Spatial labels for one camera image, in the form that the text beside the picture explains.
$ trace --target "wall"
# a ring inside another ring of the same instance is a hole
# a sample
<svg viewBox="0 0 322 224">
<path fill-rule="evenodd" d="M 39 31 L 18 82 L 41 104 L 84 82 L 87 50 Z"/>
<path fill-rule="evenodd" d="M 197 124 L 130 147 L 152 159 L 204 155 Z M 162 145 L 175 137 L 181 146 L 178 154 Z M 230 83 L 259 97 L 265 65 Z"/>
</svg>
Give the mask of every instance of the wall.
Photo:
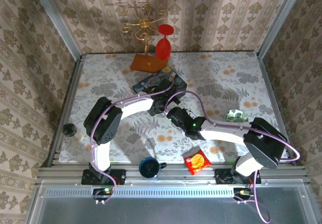
<svg viewBox="0 0 322 224">
<path fill-rule="evenodd" d="M 142 52 L 136 30 L 120 32 L 121 22 L 135 22 L 117 4 L 149 2 L 153 17 L 169 12 L 164 23 L 174 26 L 172 51 L 256 50 L 282 0 L 54 0 L 82 54 Z M 151 39 L 154 49 L 161 36 Z"/>
<path fill-rule="evenodd" d="M 322 0 L 297 0 L 264 63 L 322 209 Z"/>
<path fill-rule="evenodd" d="M 0 223 L 23 223 L 74 59 L 38 0 L 0 12 Z"/>
</svg>

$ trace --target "gold jewelry stand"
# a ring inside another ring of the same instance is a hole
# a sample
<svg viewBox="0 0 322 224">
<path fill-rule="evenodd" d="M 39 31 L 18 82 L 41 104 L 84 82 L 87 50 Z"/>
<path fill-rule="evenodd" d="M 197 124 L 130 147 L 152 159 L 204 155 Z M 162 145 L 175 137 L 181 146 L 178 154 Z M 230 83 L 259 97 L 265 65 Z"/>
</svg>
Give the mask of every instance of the gold jewelry stand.
<svg viewBox="0 0 322 224">
<path fill-rule="evenodd" d="M 164 68 L 167 66 L 168 60 L 160 60 L 154 56 L 149 56 L 148 50 L 149 50 L 149 40 L 150 40 L 150 30 L 157 32 L 160 34 L 155 28 L 151 26 L 151 24 L 158 22 L 162 19 L 164 19 L 167 15 L 168 12 L 165 10 L 159 10 L 158 14 L 161 16 L 160 19 L 151 21 L 150 20 L 150 15 L 151 15 L 151 9 L 152 6 L 149 3 L 139 3 L 140 8 L 145 12 L 148 9 L 148 14 L 147 18 L 141 19 L 136 12 L 136 10 L 132 8 L 124 8 L 124 11 L 127 12 L 127 16 L 129 15 L 128 11 L 133 12 L 134 16 L 137 18 L 138 22 L 136 24 L 129 24 L 129 23 L 123 23 L 120 26 L 120 30 L 122 33 L 128 33 L 130 31 L 130 28 L 128 26 L 140 26 L 140 28 L 136 31 L 135 37 L 138 40 L 145 41 L 145 47 L 144 47 L 144 54 L 136 54 L 134 57 L 134 60 L 131 65 L 132 70 L 138 70 L 138 71 L 143 71 L 143 72 L 148 72 L 148 73 L 155 73 L 158 70 Z"/>
</svg>

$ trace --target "blue mug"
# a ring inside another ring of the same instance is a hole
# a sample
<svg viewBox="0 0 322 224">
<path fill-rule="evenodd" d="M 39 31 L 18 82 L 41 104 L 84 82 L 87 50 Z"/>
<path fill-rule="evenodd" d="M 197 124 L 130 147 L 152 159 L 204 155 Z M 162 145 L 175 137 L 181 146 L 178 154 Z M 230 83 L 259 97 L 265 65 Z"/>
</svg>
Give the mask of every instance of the blue mug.
<svg viewBox="0 0 322 224">
<path fill-rule="evenodd" d="M 167 166 L 166 163 L 161 163 L 152 157 L 145 158 L 139 165 L 140 174 L 149 180 L 155 180 L 161 169 Z"/>
</svg>

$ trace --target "table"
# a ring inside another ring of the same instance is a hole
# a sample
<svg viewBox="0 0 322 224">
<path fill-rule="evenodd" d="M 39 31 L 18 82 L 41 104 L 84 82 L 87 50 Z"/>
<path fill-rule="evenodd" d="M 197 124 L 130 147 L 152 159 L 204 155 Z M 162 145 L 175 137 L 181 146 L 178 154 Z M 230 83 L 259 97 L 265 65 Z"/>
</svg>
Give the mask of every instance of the table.
<svg viewBox="0 0 322 224">
<path fill-rule="evenodd" d="M 69 119 L 82 130 L 85 138 L 80 143 L 63 138 L 60 162 L 91 160 L 90 141 L 83 122 L 100 97 L 111 100 L 130 97 L 134 95 L 132 86 L 149 76 L 130 70 L 134 56 L 86 55 Z M 228 110 L 240 109 L 250 121 L 262 117 L 278 128 L 254 52 L 172 53 L 168 66 L 188 84 L 187 90 L 201 97 L 211 119 L 223 120 Z M 181 106 L 202 115 L 200 105 L 192 95 L 186 94 Z M 233 162 L 237 156 L 248 152 L 245 146 L 230 142 L 192 141 L 174 128 L 164 114 L 151 117 L 147 112 L 141 112 L 121 121 L 111 141 L 110 160 L 138 164 L 143 158 L 152 156 L 159 161 L 182 163 L 182 153 L 196 145 L 212 162 Z"/>
</svg>

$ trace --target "black cap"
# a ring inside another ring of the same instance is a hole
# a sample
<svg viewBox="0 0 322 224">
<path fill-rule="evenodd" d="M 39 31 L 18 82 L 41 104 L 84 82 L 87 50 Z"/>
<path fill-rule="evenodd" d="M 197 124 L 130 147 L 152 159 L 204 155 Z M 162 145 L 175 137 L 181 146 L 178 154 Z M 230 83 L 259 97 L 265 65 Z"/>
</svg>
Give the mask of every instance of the black cap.
<svg viewBox="0 0 322 224">
<path fill-rule="evenodd" d="M 73 137 L 76 134 L 77 130 L 74 124 L 67 123 L 62 127 L 62 133 L 66 137 Z"/>
</svg>

